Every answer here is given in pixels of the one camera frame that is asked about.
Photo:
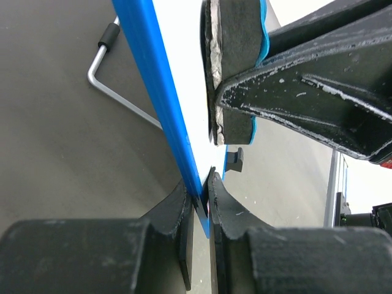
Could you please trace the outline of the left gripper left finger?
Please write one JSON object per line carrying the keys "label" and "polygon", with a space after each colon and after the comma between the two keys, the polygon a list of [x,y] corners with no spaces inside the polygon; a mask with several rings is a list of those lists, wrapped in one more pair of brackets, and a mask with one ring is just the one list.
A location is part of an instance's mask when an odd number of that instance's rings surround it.
{"label": "left gripper left finger", "polygon": [[137,219],[16,222],[1,236],[1,292],[186,293],[193,216],[179,183]]}

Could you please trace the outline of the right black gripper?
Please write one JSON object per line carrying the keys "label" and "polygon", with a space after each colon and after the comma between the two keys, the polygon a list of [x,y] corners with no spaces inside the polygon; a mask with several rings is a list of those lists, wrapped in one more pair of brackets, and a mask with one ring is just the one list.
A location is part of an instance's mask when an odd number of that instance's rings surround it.
{"label": "right black gripper", "polygon": [[369,159],[370,163],[374,164],[374,165],[379,165],[383,168],[387,168],[387,169],[391,169],[391,165],[392,165],[392,155],[388,154],[388,155],[376,155],[373,156]]}

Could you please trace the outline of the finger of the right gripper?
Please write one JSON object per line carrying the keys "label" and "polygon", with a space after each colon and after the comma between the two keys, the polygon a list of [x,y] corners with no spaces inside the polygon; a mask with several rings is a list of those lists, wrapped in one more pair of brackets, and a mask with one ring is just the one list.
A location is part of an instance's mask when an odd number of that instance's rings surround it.
{"label": "finger of the right gripper", "polygon": [[356,159],[391,156],[391,19],[364,18],[223,83],[218,102]]}
{"label": "finger of the right gripper", "polygon": [[268,58],[349,25],[391,5],[391,0],[337,0],[269,33]]}

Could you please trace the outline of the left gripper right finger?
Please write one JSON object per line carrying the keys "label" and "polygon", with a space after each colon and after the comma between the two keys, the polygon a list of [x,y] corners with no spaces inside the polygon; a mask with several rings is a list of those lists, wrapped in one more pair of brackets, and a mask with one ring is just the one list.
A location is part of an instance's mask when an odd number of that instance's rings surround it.
{"label": "left gripper right finger", "polygon": [[211,170],[213,293],[390,293],[391,236],[378,228],[275,228]]}

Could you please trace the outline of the blue felt eraser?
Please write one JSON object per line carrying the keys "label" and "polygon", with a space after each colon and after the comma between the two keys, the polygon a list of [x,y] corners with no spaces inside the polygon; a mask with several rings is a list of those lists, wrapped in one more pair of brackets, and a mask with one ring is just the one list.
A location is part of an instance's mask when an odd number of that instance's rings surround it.
{"label": "blue felt eraser", "polygon": [[208,99],[209,131],[214,144],[249,145],[255,118],[222,108],[216,89],[226,79],[252,69],[268,55],[266,1],[204,1],[202,50]]}

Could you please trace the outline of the blue framed whiteboard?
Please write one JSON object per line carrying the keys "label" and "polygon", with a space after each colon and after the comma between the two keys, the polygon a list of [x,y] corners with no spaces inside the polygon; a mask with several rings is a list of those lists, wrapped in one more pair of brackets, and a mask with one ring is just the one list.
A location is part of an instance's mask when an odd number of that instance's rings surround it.
{"label": "blue framed whiteboard", "polygon": [[114,1],[160,126],[184,184],[209,232],[206,182],[214,168],[225,173],[228,145],[209,131],[202,50],[204,1]]}

